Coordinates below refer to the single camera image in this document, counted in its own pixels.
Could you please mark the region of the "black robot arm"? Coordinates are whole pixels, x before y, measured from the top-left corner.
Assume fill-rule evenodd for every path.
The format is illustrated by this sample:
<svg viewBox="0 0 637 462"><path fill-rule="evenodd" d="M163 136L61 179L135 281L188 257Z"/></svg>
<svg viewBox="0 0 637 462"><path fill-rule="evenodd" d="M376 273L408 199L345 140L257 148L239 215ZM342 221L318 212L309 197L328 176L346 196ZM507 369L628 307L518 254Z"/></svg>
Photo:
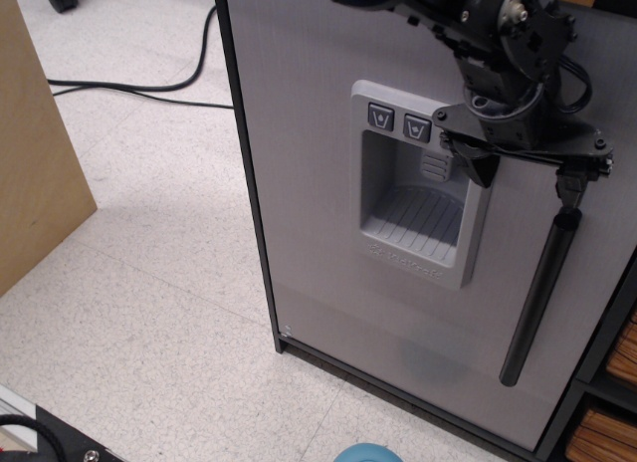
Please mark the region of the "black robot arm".
<svg viewBox="0 0 637 462"><path fill-rule="evenodd" d="M577 113L591 101L586 70L564 53L575 19L559 0L332 0L423 25L453 53L461 104L438 109L441 143L488 188L501 157L553 165L556 193L574 214L589 182L609 175L612 150Z"/></svg>

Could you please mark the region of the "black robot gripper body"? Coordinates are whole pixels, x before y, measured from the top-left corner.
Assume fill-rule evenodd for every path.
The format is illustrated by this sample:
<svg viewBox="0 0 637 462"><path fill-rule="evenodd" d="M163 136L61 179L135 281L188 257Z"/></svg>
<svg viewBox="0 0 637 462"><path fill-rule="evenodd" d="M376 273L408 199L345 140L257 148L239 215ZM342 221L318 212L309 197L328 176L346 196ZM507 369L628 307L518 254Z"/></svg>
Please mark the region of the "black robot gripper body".
<svg viewBox="0 0 637 462"><path fill-rule="evenodd" d="M517 107L469 89L464 97L462 104L439 108L433 115L441 144L450 151L451 140L457 139L499 157L556 167L581 164L590 178L610 174L612 147L600 130L551 105L543 85L530 88Z"/></svg>

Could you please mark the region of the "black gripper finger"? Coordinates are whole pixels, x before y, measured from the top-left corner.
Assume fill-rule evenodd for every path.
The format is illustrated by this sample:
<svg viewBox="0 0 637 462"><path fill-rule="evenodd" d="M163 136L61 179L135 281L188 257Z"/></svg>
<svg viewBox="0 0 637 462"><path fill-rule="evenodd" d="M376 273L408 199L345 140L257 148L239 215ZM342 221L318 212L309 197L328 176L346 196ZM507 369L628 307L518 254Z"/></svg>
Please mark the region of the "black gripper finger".
<svg viewBox="0 0 637 462"><path fill-rule="evenodd" d="M556 171L556 193L563 208L576 209L588 185L587 171L576 165L562 165Z"/></svg>
<svg viewBox="0 0 637 462"><path fill-rule="evenodd" d="M450 149L468 177L482 188L490 188L501 158L484 148L452 139Z"/></svg>

